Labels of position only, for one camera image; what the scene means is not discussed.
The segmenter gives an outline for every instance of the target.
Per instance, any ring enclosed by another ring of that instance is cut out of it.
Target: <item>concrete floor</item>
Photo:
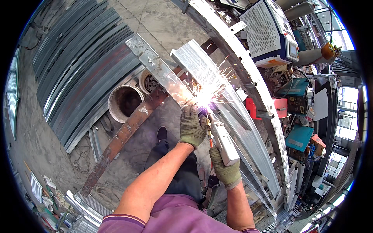
[[[51,26],[63,14],[73,0],[53,0],[47,11],[35,19],[36,23]],[[135,0],[108,0],[111,6],[123,18],[130,28],[138,33],[165,59],[172,60],[169,56],[171,49],[177,49],[186,42],[194,39],[202,44],[208,39],[207,35],[188,16],[181,14],[181,10],[169,0],[146,1]],[[36,44],[34,29],[30,28],[25,36],[30,44]],[[19,83],[21,99],[17,116],[17,141],[14,141],[10,124],[7,120],[5,129],[9,146],[9,154],[15,168],[19,171],[26,190],[35,203],[38,203],[32,195],[28,170],[23,160],[35,173],[40,183],[45,187],[42,177],[46,175],[56,184],[57,189],[63,193],[67,190],[76,192],[85,182],[88,172],[94,167],[95,161],[90,149],[89,138],[85,136],[77,148],[70,154],[72,161],[78,159],[81,170],[78,172],[70,163],[69,157],[60,145],[43,117],[43,111],[36,99],[38,87],[32,68],[32,58],[36,49],[21,49]],[[219,50],[211,55],[216,63],[220,63],[224,57]],[[122,153],[113,161],[99,179],[91,194],[107,208],[114,210],[126,187],[142,172],[147,156],[151,148],[156,144],[156,132],[159,126],[166,126],[169,131],[169,139],[174,143],[179,139],[179,118],[181,111],[178,105],[167,99],[158,107],[153,115],[137,130],[133,137],[124,146]],[[111,121],[118,129],[121,124]],[[255,121],[261,132],[263,141],[269,142],[266,130],[261,121]],[[99,129],[98,135],[102,150],[109,144],[113,133],[107,133],[98,121],[95,126]],[[209,143],[204,141],[196,151],[200,178],[205,180],[209,174],[210,157]],[[257,197],[248,191],[250,203]],[[217,206],[222,204],[226,193],[222,189],[216,198]]]

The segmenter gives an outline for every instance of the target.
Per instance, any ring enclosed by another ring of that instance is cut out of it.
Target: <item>white metal grille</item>
[[[244,31],[247,35],[251,57],[257,57],[280,48],[280,37],[276,24],[263,0],[243,13],[240,20],[247,25]]]
[[[31,181],[32,193],[36,197],[36,199],[41,203],[41,190],[43,187],[39,183],[38,179],[36,179],[33,172],[31,172],[30,174],[30,181]]]

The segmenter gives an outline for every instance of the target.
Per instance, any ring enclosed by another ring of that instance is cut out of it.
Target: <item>person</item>
[[[225,167],[216,147],[210,157],[217,178],[228,192],[227,225],[207,215],[194,150],[207,131],[197,106],[186,106],[180,117],[180,140],[169,150],[167,129],[160,127],[145,170],[126,188],[113,214],[103,218],[98,233],[258,233],[239,172],[239,163]]]

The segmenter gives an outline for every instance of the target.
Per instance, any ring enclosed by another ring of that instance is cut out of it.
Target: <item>glove cuff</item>
[[[183,136],[183,137],[181,137],[179,142],[185,142],[185,143],[191,144],[192,146],[194,146],[194,150],[197,150],[198,146],[195,143],[192,142],[193,139],[194,139],[194,137]]]
[[[231,190],[233,189],[234,187],[236,187],[242,180],[242,177],[240,176],[237,180],[233,181],[232,183],[229,183],[227,185],[225,185],[225,189],[226,190]]]

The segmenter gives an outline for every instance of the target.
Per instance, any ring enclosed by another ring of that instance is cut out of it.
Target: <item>black pants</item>
[[[157,145],[151,149],[144,170],[148,169],[167,154],[169,149],[170,146],[165,139],[158,142]],[[202,204],[204,198],[202,196],[201,183],[197,171],[197,157],[194,152],[190,153],[185,159],[164,193],[187,194],[193,197],[198,204]]]

